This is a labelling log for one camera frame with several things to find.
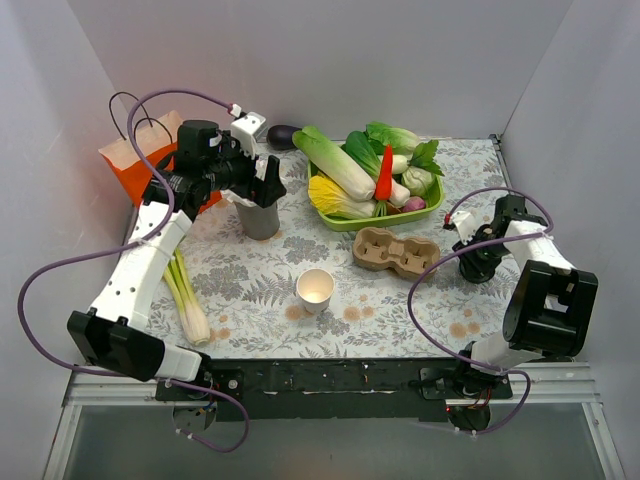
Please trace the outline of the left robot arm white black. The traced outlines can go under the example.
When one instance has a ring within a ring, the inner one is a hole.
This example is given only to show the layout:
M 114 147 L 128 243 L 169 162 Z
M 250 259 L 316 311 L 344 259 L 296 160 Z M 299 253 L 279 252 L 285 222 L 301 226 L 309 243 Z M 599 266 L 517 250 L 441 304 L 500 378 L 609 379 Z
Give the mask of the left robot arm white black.
M 257 174 L 257 139 L 266 120 L 251 112 L 229 129 L 206 120 L 186 120 L 177 130 L 177 146 L 158 164 L 147 184 L 130 241 L 107 285 L 85 313 L 73 312 L 67 329 L 84 359 L 93 366 L 148 381 L 178 380 L 193 400 L 213 386 L 201 367 L 203 355 L 145 333 L 153 295 L 179 243 L 212 193 L 230 190 L 266 209 L 285 195 L 280 161 L 267 160 Z

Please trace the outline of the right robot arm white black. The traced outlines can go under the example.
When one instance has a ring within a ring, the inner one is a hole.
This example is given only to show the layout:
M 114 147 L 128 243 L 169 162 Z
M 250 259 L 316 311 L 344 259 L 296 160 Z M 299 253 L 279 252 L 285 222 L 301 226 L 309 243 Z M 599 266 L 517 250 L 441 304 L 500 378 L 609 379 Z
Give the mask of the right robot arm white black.
M 496 201 L 491 223 L 479 225 L 469 212 L 445 218 L 457 231 L 453 250 L 506 238 L 506 244 L 481 247 L 460 256 L 459 272 L 473 283 L 493 278 L 497 267 L 512 255 L 520 278 L 507 306 L 502 330 L 469 343 L 451 385 L 460 396 L 475 397 L 496 388 L 505 372 L 522 363 L 550 356 L 573 357 L 583 348 L 595 303 L 598 280 L 566 260 L 554 241 L 543 234 L 547 220 L 531 214 L 521 196 L 508 194 Z

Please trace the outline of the black plastic cup lid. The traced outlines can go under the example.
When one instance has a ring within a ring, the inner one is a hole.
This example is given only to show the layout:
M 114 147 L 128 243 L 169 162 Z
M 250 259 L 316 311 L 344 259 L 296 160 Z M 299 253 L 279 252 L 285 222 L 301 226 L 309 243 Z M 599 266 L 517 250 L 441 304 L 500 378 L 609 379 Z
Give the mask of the black plastic cup lid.
M 480 271 L 466 264 L 459 265 L 459 272 L 466 281 L 472 284 L 482 284 L 488 282 L 495 275 L 495 270 L 493 268 L 490 268 L 487 271 Z

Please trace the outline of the white paper coffee cup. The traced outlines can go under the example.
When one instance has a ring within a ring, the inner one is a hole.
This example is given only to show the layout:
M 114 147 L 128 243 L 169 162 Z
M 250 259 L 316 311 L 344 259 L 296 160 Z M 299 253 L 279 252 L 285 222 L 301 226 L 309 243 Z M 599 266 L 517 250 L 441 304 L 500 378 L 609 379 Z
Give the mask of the white paper coffee cup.
M 319 314 L 329 307 L 334 289 L 333 276 L 320 268 L 303 272 L 296 282 L 296 293 L 304 309 L 311 314 Z

